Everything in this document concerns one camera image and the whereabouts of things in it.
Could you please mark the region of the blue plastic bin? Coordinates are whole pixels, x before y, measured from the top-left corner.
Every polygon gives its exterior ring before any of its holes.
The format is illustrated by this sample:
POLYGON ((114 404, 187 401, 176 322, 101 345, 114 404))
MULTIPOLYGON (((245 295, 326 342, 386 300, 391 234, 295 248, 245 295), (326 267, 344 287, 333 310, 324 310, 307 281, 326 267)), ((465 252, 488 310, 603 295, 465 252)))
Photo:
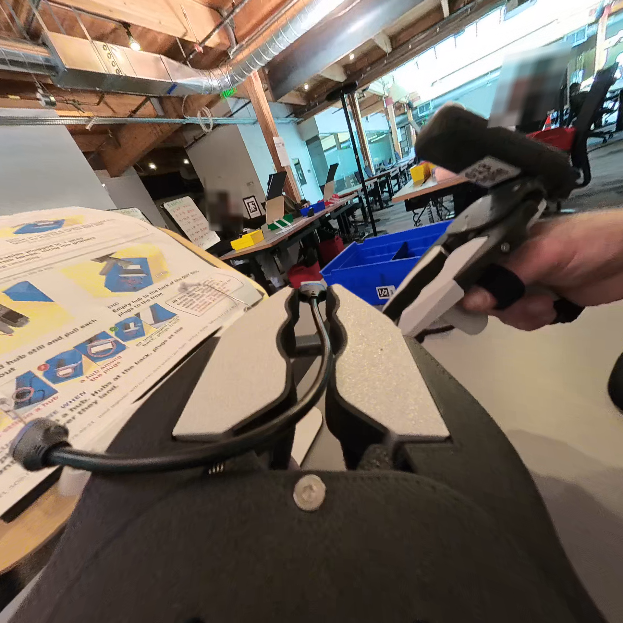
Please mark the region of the blue plastic bin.
POLYGON ((323 280, 328 286, 341 285, 370 305, 382 307, 452 223, 441 221, 354 242, 321 269, 323 280))

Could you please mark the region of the red office chair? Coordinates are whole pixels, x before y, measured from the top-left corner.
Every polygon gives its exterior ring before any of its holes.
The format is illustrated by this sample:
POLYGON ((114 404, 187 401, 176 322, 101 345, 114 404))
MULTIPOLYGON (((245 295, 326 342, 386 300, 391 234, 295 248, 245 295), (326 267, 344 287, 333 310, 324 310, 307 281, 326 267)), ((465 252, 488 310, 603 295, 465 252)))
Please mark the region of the red office chair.
POLYGON ((527 134, 527 137, 565 152, 573 168, 581 174, 576 188, 585 188, 592 178, 587 147, 589 134, 590 129, 570 127, 542 129, 527 134))

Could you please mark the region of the printed instruction sheet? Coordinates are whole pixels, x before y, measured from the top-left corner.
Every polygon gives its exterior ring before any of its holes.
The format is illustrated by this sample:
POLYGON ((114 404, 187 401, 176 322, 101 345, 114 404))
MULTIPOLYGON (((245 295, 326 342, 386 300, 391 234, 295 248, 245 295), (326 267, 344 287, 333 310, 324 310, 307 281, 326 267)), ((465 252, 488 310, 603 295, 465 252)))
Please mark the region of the printed instruction sheet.
POLYGON ((1 516, 51 473, 10 456, 37 418, 88 446, 263 298, 151 224, 65 207, 1 216, 1 516))

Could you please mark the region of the white easel board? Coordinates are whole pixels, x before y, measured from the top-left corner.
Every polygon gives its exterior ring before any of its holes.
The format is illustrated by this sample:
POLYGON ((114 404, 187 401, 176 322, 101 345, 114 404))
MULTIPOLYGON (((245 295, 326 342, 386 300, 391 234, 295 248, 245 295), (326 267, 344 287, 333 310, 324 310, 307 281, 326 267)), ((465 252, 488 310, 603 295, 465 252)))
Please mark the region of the white easel board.
POLYGON ((218 233, 212 230, 206 216, 189 196, 165 201, 163 209, 178 228, 195 246, 209 250, 221 242, 218 233))

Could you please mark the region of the black pole stand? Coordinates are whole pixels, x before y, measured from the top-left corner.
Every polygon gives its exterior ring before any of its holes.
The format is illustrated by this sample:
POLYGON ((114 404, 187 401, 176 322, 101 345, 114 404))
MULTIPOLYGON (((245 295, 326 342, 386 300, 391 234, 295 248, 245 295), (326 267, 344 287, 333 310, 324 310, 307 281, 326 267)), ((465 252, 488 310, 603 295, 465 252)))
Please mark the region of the black pole stand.
POLYGON ((356 140, 354 137, 353 125, 351 122, 351 117, 349 115, 348 105, 347 105, 347 95, 353 95, 356 92, 357 86, 358 84, 356 81, 344 82, 340 86, 338 86, 337 88, 329 92, 329 94, 326 96, 326 101, 328 103, 334 103, 338 100, 341 102, 343 114, 345 116, 345 120, 347 123, 349 138, 350 138, 352 149, 353 149, 354 159, 356 162, 357 172, 360 178, 361 190, 364 196, 364 214, 365 214, 364 220, 371 227, 372 236, 376 238, 378 237, 378 230, 376 228, 376 222, 374 220, 373 210, 372 210, 371 202, 370 202, 370 196, 368 194, 367 182, 365 181, 364 171, 362 169, 360 155, 359 155, 358 148, 356 145, 356 140))

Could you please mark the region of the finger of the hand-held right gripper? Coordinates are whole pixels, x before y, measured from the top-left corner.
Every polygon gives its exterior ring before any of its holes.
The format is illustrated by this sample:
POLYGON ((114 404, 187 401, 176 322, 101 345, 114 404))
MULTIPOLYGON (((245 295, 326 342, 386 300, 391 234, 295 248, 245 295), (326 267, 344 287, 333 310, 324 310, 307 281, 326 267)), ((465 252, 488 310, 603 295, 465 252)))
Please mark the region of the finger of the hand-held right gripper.
POLYGON ((412 305, 422 291, 438 280, 448 258, 458 248, 457 234, 444 234, 428 249, 407 274, 383 308, 383 314, 399 324, 403 312, 412 305))
POLYGON ((403 336, 414 338, 439 320, 468 335, 484 331, 488 324, 487 315, 465 312, 458 306, 466 287, 457 284, 456 277, 486 242, 486 237, 474 238, 450 253, 439 274, 401 313, 397 326, 403 336))

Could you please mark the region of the wooden column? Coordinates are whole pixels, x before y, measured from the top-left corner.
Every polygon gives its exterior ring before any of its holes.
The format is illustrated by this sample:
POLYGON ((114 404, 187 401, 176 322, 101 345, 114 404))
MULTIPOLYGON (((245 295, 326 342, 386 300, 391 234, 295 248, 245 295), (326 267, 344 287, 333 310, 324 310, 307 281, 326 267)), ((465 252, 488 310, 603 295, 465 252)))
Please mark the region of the wooden column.
POLYGON ((289 165, 284 166, 282 164, 275 144, 275 139, 280 139, 281 137, 278 134, 275 119, 270 110, 259 71, 256 70, 250 74, 244 82, 244 87, 253 107, 257 122, 261 128, 263 138, 275 166, 275 171, 277 173, 285 173, 286 175, 284 182, 285 194, 293 201, 299 202, 301 200, 301 195, 294 174, 292 173, 292 168, 289 165))

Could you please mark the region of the instruction sheet on stand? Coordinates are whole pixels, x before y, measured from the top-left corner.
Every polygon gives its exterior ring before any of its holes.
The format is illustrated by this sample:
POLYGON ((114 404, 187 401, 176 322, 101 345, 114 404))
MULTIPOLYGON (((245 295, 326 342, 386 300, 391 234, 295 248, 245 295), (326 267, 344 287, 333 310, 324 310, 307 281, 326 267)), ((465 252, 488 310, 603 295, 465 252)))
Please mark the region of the instruction sheet on stand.
MULTIPOLYGON (((237 273, 234 267, 218 255, 201 249, 182 235, 161 227, 156 229, 167 234, 178 244, 214 267, 237 273)), ((177 364, 139 400, 125 409, 113 423, 107 424, 104 431, 95 438, 96 450, 108 448, 137 409, 163 388, 165 381, 172 377, 181 365, 181 362, 177 364)), ((63 468, 63 471, 56 470, 52 476, 58 476, 58 479, 32 503, 29 503, 14 520, 7 523, 1 519, 1 575, 23 565, 29 556, 35 555, 60 534, 74 512, 90 478, 90 474, 86 471, 71 468, 63 468)))

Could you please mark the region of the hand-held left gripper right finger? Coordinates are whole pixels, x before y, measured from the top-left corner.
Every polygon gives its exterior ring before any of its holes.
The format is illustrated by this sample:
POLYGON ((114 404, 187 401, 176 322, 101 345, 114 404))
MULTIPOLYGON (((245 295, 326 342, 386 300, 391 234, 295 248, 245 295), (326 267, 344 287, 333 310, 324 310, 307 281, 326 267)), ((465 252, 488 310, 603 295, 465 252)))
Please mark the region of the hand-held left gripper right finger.
POLYGON ((354 470, 370 447, 390 459, 408 444, 450 440, 450 431, 401 330, 341 285, 329 286, 326 317, 335 355, 325 420, 354 470))

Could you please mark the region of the person's right hand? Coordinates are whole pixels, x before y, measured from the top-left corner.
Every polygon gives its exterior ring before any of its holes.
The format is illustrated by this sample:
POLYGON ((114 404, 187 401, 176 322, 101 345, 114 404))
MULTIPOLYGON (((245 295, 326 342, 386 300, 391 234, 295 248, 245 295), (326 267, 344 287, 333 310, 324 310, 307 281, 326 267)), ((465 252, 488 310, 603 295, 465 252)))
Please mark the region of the person's right hand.
POLYGON ((537 222, 529 238, 503 265, 528 288, 505 310, 491 293, 473 287, 462 299, 468 312, 496 316, 518 330, 555 322, 554 301, 545 290, 580 307, 622 300, 622 208, 564 215, 537 222))

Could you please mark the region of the red plastic bin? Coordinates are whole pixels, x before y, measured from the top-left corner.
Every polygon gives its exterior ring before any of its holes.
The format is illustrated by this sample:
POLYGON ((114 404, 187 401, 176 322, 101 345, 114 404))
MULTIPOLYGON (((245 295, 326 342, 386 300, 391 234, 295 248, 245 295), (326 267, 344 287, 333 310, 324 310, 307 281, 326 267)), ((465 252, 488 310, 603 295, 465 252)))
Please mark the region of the red plastic bin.
POLYGON ((303 263, 296 263, 288 269, 287 277, 291 287, 295 290, 298 290, 304 283, 316 283, 323 280, 319 261, 309 266, 303 263))

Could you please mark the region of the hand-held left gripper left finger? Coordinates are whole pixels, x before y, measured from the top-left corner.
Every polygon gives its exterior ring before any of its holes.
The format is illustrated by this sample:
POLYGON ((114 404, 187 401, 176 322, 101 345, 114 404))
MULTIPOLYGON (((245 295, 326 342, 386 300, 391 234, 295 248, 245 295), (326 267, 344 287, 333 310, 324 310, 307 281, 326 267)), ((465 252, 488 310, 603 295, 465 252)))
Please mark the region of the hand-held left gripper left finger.
POLYGON ((299 295, 284 288, 246 312, 220 336, 173 429, 181 442, 218 442, 293 397, 292 359, 299 295))

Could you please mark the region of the wooden work table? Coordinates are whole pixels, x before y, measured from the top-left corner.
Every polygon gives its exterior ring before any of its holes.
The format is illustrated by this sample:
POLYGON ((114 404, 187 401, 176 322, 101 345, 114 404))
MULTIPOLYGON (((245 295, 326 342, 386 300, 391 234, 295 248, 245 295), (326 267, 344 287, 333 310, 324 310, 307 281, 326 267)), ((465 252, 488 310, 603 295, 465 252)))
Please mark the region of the wooden work table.
POLYGON ((431 175, 422 184, 407 183, 394 193, 392 203, 403 204, 404 210, 412 216, 413 227, 418 228, 453 218, 456 207, 465 204, 472 187, 461 176, 451 174, 439 181, 431 175))
POLYGON ((277 227, 276 230, 269 230, 268 226, 262 226, 263 240, 240 250, 232 250, 221 256, 221 260, 230 265, 236 262, 247 262, 256 283, 269 292, 278 290, 285 281, 279 269, 281 264, 277 259, 284 257, 287 250, 299 243, 305 236, 315 232, 320 226, 320 219, 330 217, 341 208, 348 207, 355 197, 355 192, 346 194, 313 215, 295 218, 285 228, 277 227))

